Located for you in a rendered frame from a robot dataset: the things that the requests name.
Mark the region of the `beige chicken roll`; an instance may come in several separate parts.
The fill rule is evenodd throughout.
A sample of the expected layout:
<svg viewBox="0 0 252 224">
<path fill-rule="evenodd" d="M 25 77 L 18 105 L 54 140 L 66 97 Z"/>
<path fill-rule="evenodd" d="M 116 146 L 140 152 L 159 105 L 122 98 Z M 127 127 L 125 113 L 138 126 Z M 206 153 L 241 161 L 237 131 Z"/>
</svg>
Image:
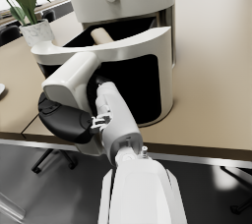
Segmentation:
<svg viewBox="0 0 252 224">
<path fill-rule="evenodd" d="M 96 28 L 91 32 L 91 36 L 96 44 L 104 44 L 112 42 L 113 39 L 104 28 Z"/>
</svg>

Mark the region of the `pale air fryer drawer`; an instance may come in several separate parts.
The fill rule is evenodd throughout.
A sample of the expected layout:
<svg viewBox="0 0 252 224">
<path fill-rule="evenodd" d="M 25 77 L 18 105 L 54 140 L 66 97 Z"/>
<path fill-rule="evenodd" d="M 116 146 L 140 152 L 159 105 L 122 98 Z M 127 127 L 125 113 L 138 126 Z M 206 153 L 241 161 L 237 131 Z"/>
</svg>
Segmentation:
<svg viewBox="0 0 252 224">
<path fill-rule="evenodd" d="M 57 68 L 42 83 L 50 100 L 91 112 L 88 82 L 98 67 L 110 63 L 109 72 L 102 75 L 115 83 L 139 126 L 162 120 L 172 108 L 170 27 L 150 28 L 87 47 L 60 47 L 42 41 L 31 53 L 40 65 Z"/>
</svg>

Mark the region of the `black chair wheel base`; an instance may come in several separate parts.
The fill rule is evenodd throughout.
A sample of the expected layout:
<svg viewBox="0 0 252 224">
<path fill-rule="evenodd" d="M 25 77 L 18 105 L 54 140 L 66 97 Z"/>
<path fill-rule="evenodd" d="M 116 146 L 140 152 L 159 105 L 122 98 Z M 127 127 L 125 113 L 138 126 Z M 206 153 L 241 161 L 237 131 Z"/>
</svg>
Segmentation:
<svg viewBox="0 0 252 224">
<path fill-rule="evenodd" d="M 35 174 L 39 174 L 42 170 L 42 165 L 45 163 L 45 160 L 49 157 L 50 154 L 52 153 L 60 153 L 68 163 L 68 167 L 73 170 L 77 166 L 77 161 L 72 158 L 69 153 L 66 150 L 60 149 L 60 150 L 55 150 L 53 148 L 48 148 L 35 162 L 31 170 Z"/>
<path fill-rule="evenodd" d="M 251 191 L 251 197 L 249 197 L 239 205 L 232 205 L 230 207 L 230 211 L 233 214 L 239 215 L 248 207 L 252 207 L 252 168 L 235 167 L 234 170 L 231 171 L 225 166 L 222 166 L 221 169 Z"/>
</svg>

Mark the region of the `black office chair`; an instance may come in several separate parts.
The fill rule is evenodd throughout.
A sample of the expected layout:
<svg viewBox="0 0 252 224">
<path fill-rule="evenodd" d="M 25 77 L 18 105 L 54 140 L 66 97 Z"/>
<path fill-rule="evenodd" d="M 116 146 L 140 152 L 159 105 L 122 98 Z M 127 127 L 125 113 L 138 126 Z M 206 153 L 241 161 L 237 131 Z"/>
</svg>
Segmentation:
<svg viewBox="0 0 252 224">
<path fill-rule="evenodd" d="M 56 14 L 54 10 L 46 11 L 42 17 L 47 19 L 50 23 L 56 20 Z"/>
<path fill-rule="evenodd" d="M 21 36 L 19 28 L 17 26 L 5 27 L 0 31 L 0 41 L 2 45 L 5 45 Z"/>
</svg>

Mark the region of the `potted plant in marbled pot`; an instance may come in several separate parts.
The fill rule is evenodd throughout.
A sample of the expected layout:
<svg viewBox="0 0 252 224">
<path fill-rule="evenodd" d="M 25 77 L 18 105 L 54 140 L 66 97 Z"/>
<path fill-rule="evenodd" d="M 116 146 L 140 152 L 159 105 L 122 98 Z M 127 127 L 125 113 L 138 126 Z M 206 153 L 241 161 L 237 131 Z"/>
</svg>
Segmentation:
<svg viewBox="0 0 252 224">
<path fill-rule="evenodd" d="M 47 19 L 39 20 L 34 12 L 37 0 L 6 0 L 12 16 L 21 23 L 20 31 L 28 46 L 54 39 Z"/>
</svg>

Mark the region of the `wooden background table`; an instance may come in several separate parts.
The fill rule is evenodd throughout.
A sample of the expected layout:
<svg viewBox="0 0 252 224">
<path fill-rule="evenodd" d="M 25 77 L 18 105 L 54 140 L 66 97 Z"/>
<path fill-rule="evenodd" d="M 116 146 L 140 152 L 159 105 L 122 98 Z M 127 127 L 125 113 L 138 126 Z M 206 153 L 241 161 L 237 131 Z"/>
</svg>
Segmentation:
<svg viewBox="0 0 252 224">
<path fill-rule="evenodd" d="M 47 3 L 42 4 L 39 7 L 36 7 L 34 9 L 34 13 L 37 17 L 39 17 L 43 12 L 50 10 L 50 9 L 53 9 L 58 6 L 64 5 L 69 2 L 70 2 L 70 0 L 54 0 L 52 2 L 47 2 Z M 0 27 L 3 27 L 5 25 L 13 23 L 15 21 L 16 21 L 16 19 L 14 17 L 8 17 L 8 18 L 1 19 L 0 20 Z"/>
</svg>

